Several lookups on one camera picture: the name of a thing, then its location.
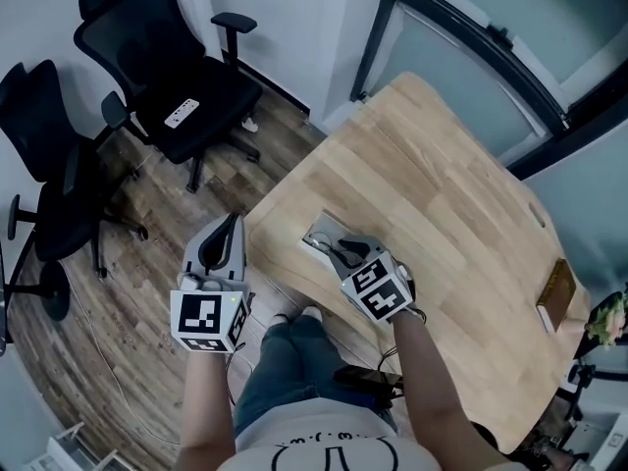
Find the black office chair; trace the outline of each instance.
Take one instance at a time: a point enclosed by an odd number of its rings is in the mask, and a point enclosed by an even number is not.
[[[256,22],[231,13],[211,20],[227,31],[226,65],[205,56],[177,0],[78,0],[78,7],[84,23],[75,44],[109,72],[127,101],[125,106],[116,92],[103,100],[102,114],[111,128],[125,128],[175,164],[193,159],[186,187],[192,193],[204,151],[214,143],[224,141],[249,160],[259,160],[257,149],[229,136],[262,95],[261,87],[237,69],[236,33],[249,33]],[[198,106],[183,119],[177,111],[187,100]]]
[[[101,220],[124,225],[141,239],[142,226],[130,225],[105,212],[127,175],[106,183],[93,140],[78,134],[66,114],[57,69],[52,61],[29,74],[19,63],[0,81],[0,129],[9,137],[32,177],[45,183],[37,213],[20,209],[16,195],[9,213],[9,239],[17,222],[35,223],[35,252],[42,262],[72,255],[91,241],[93,268],[101,278],[98,232]]]

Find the person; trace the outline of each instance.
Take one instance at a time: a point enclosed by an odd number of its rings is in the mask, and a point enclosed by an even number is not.
[[[476,431],[423,322],[392,316],[416,442],[398,438],[372,396],[334,381],[346,363],[318,308],[273,318],[260,361],[230,409],[221,354],[187,361],[178,471],[517,471]]]

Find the flowers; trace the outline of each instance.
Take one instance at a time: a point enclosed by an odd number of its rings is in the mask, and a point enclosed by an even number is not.
[[[598,309],[594,322],[587,325],[589,339],[597,337],[603,345],[615,345],[626,327],[628,300],[625,294],[617,295],[605,309]]]

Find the chair backrest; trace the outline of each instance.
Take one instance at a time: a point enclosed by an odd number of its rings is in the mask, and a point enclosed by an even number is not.
[[[83,136],[68,119],[52,61],[29,74],[19,63],[0,81],[0,129],[38,182],[63,177],[68,154]]]
[[[78,6],[83,23],[75,44],[116,80],[131,110],[146,89],[205,55],[177,0],[78,0]]]

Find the dark wood floorboard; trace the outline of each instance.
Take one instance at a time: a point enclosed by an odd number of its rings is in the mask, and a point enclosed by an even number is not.
[[[81,433],[98,455],[116,448],[138,469],[159,470],[171,468],[177,448],[148,435],[127,409],[80,305],[133,411],[158,437],[177,442],[186,354],[170,337],[169,292],[176,287],[185,244],[210,220],[227,212],[250,211],[322,138],[306,123],[305,114],[268,89],[255,121],[257,134],[242,130],[235,134],[260,148],[259,165],[226,145],[212,148],[195,195],[184,190],[188,164],[174,166],[128,134],[114,134],[101,148],[108,173],[113,177],[137,168],[139,177],[117,192],[112,213],[142,223],[149,240],[142,242],[118,226],[101,224],[101,253],[109,276],[100,281],[93,274],[88,246],[64,260],[79,301],[72,298],[63,323],[52,323],[37,297],[16,295],[12,301],[11,333],[26,368],[65,426],[85,422]],[[30,253],[20,283],[35,283],[40,267]],[[295,314],[308,303],[252,268],[247,278],[257,296],[242,332],[246,347],[229,372],[235,397],[259,359],[270,319],[278,312]],[[326,326],[347,361],[377,363],[380,351],[343,321],[327,314]],[[407,431],[402,409],[398,419]]]

